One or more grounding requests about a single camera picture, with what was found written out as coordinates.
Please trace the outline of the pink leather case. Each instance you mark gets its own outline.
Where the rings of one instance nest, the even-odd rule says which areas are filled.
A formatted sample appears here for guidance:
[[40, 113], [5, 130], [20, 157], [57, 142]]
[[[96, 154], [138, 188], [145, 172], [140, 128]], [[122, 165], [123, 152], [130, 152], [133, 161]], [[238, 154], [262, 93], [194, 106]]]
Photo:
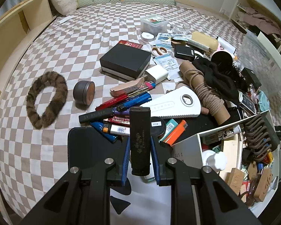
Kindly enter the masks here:
[[113, 97], [118, 97], [122, 94], [131, 93], [140, 88], [140, 86], [144, 83], [145, 79], [143, 77], [138, 78], [136, 80], [132, 80], [126, 83], [119, 84], [110, 89], [110, 93]]

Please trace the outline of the white power adapter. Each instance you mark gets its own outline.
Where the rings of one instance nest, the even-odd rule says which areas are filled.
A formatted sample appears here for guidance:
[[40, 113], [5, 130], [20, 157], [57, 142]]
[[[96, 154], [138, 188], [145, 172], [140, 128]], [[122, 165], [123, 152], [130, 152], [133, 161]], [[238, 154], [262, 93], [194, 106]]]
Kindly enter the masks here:
[[165, 80], [167, 76], [168, 72], [159, 64], [145, 70], [145, 79], [153, 81], [156, 85]]

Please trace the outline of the black square box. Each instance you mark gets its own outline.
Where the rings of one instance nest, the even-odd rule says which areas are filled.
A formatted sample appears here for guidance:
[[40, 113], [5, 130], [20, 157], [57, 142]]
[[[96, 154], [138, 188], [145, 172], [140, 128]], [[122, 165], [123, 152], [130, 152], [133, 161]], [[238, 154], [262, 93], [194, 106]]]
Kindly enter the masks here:
[[241, 71], [241, 74], [249, 84], [253, 85], [255, 90], [258, 90], [258, 88], [262, 86], [260, 80], [257, 78], [256, 74], [251, 69], [245, 67]]

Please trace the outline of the white scraper tool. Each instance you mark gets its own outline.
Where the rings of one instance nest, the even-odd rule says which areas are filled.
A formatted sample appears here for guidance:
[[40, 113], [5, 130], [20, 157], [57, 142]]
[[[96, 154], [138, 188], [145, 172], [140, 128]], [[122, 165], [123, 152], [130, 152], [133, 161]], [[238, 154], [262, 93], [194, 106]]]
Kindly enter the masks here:
[[181, 86], [141, 107], [149, 107], [151, 116], [162, 119], [197, 117], [201, 113], [201, 103], [193, 90]]

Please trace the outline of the black white mouse pad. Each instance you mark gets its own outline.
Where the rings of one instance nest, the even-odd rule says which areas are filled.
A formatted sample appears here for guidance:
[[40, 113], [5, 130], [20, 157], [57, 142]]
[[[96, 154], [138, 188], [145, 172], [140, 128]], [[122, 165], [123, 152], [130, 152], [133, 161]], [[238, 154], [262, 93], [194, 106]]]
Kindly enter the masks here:
[[110, 189], [122, 187], [127, 170], [135, 176], [154, 171], [159, 186], [171, 187], [171, 224], [236, 224], [245, 206], [234, 191], [209, 166], [187, 166], [171, 156], [171, 146], [151, 134], [148, 107], [130, 109], [130, 135], [118, 148], [115, 158], [108, 148], [92, 167], [80, 171], [79, 183], [86, 183], [83, 220], [110, 223]]

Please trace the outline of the clear plastic container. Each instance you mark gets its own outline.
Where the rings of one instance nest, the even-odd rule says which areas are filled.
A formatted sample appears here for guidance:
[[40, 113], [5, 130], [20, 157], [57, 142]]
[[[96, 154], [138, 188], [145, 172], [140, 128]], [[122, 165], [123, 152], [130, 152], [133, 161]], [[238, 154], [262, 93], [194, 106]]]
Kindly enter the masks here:
[[157, 36], [167, 31], [168, 19], [160, 15], [148, 15], [140, 19], [140, 31]]

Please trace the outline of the brown fur headband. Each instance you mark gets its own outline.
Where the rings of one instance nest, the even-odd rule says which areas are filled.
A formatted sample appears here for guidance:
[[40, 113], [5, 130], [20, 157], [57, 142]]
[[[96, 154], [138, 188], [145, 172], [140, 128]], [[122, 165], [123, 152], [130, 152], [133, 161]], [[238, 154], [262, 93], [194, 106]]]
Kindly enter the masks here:
[[39, 76], [26, 95], [26, 112], [35, 129], [49, 127], [59, 116], [68, 96], [65, 78], [48, 71]]

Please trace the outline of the black flat gift box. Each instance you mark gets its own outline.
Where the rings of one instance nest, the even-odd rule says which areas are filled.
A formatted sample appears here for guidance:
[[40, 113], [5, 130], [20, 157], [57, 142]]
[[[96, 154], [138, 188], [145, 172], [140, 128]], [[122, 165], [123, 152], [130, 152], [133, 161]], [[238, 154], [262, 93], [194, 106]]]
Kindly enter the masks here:
[[100, 58], [102, 71], [126, 80], [140, 78], [151, 60], [151, 53], [117, 44]]

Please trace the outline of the orange lighter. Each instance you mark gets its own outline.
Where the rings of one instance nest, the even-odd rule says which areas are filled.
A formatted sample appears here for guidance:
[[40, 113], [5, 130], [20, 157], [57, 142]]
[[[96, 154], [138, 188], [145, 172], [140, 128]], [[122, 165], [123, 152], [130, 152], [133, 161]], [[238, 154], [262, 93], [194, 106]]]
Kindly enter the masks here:
[[178, 126], [165, 138], [163, 141], [169, 145], [173, 145], [175, 141], [182, 135], [182, 133], [186, 130], [188, 124], [185, 120], [182, 120]]

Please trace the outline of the black hair wig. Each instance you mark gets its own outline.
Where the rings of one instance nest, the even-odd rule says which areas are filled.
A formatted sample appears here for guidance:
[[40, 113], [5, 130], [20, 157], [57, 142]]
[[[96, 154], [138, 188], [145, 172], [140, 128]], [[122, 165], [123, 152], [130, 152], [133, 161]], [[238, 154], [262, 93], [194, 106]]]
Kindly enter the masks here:
[[211, 59], [197, 58], [192, 64], [203, 73], [209, 87], [237, 106], [240, 104], [239, 92], [249, 91], [249, 83], [233, 64], [231, 54], [224, 50], [214, 52]]

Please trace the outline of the black rectangular case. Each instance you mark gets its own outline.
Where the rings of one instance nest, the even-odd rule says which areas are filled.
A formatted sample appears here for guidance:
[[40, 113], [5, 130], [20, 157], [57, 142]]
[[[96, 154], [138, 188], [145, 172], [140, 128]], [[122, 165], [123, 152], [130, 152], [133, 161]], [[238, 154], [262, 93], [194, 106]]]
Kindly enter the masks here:
[[130, 109], [131, 167], [134, 176], [150, 173], [151, 111], [148, 107]]

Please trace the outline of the white storage box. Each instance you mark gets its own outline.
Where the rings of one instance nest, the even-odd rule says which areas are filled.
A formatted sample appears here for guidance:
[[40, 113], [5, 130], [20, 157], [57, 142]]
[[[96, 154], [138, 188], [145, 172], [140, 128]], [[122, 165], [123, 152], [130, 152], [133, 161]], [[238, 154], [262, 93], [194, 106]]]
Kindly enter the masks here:
[[[173, 152], [172, 156], [178, 160], [183, 161], [186, 165], [194, 168], [201, 168], [206, 165], [210, 165], [215, 171], [220, 174], [223, 180], [228, 180], [228, 173], [231, 172], [233, 168], [241, 168], [242, 160], [242, 144], [241, 139], [238, 134], [225, 140], [224, 146], [227, 147], [218, 154], [215, 151], [203, 150], [203, 137], [210, 136], [212, 134], [217, 134], [220, 131], [224, 131], [227, 128], [233, 129], [234, 127], [241, 125], [247, 120], [251, 120], [252, 117], [243, 119], [223, 127], [218, 127], [205, 132], [197, 133], [191, 137], [188, 137], [176, 144], [172, 145]], [[268, 192], [265, 196], [263, 202], [258, 202], [250, 208], [251, 212], [259, 217], [263, 210], [267, 207], [272, 197], [274, 196], [278, 188], [278, 177], [279, 177], [279, 141], [275, 142], [276, 147], [273, 153], [273, 163], [270, 164], [270, 169], [272, 171], [272, 182], [268, 188]]]

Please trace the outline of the red lighter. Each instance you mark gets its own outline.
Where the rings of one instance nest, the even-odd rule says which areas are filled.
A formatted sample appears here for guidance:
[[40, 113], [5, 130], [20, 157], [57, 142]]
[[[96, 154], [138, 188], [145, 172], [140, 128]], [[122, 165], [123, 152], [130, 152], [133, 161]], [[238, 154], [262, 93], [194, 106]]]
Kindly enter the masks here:
[[118, 116], [106, 118], [106, 119], [103, 120], [103, 122], [109, 123], [109, 124], [112, 124], [112, 125], [122, 125], [122, 126], [126, 126], [126, 127], [130, 126], [130, 119], [129, 118], [118, 117]]
[[99, 105], [98, 107], [95, 108], [96, 111], [102, 110], [102, 109], [106, 109], [106, 108], [110, 108], [110, 107], [114, 107], [117, 104], [120, 104], [121, 102], [124, 102], [125, 100], [127, 100], [129, 97], [127, 94], [122, 94], [118, 97], [114, 97], [110, 100], [107, 100], [106, 102], [102, 103], [101, 105]]

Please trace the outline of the black long lighter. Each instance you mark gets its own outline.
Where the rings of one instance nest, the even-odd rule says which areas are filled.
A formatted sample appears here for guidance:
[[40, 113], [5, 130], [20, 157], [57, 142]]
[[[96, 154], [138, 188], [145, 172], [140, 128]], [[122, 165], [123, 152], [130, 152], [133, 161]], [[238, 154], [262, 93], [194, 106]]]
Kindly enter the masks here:
[[115, 115], [115, 111], [113, 108], [105, 108], [102, 110], [82, 114], [78, 117], [79, 123], [88, 123], [88, 122], [95, 122], [99, 120], [103, 120], [105, 118], [111, 117]]

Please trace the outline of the carved wooden plaque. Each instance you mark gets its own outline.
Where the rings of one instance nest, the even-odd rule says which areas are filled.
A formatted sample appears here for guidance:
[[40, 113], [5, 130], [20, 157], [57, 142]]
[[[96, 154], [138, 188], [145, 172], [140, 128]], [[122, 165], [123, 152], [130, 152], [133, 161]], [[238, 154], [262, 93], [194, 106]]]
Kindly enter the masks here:
[[253, 196], [257, 202], [264, 201], [268, 192], [268, 188], [272, 182], [272, 176], [272, 170], [270, 168], [263, 169], [263, 172], [261, 174], [260, 180], [258, 182], [257, 188]]

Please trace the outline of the round black tin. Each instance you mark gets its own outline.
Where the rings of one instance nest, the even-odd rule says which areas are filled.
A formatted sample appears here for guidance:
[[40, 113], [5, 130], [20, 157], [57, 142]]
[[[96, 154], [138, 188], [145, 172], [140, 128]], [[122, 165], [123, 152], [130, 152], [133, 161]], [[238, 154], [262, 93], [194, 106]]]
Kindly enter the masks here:
[[166, 123], [160, 117], [151, 117], [151, 135], [162, 137], [166, 131]]

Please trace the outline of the white floating drawer tray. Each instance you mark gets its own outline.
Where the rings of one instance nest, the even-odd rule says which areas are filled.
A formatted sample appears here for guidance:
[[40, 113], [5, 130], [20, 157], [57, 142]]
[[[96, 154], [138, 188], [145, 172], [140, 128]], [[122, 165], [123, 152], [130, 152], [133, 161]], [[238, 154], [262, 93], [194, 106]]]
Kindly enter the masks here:
[[268, 95], [281, 91], [281, 54], [263, 33], [256, 36], [247, 31], [237, 57], [242, 66], [255, 73]]

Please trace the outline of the grey round tin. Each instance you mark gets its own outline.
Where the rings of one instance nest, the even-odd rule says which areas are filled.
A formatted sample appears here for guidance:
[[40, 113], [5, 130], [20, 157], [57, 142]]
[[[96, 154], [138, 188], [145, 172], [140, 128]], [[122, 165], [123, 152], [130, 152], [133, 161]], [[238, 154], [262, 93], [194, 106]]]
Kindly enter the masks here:
[[90, 106], [95, 95], [95, 83], [93, 81], [79, 81], [73, 89], [73, 98], [77, 104]]

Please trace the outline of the purple patterned lighter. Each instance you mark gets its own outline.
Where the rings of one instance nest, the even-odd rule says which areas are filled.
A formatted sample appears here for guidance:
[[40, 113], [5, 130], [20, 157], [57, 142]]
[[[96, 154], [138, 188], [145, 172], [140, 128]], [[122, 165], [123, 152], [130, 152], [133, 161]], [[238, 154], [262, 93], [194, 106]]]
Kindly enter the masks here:
[[115, 124], [104, 124], [102, 128], [103, 133], [110, 135], [130, 136], [130, 128]]

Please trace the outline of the wooden shelf unit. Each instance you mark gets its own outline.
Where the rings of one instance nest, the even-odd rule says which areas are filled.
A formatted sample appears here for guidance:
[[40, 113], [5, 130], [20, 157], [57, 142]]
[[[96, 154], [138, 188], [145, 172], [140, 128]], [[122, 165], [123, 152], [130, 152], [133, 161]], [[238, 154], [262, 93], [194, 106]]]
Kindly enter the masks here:
[[24, 0], [0, 17], [0, 95], [26, 50], [55, 18], [49, 0]]

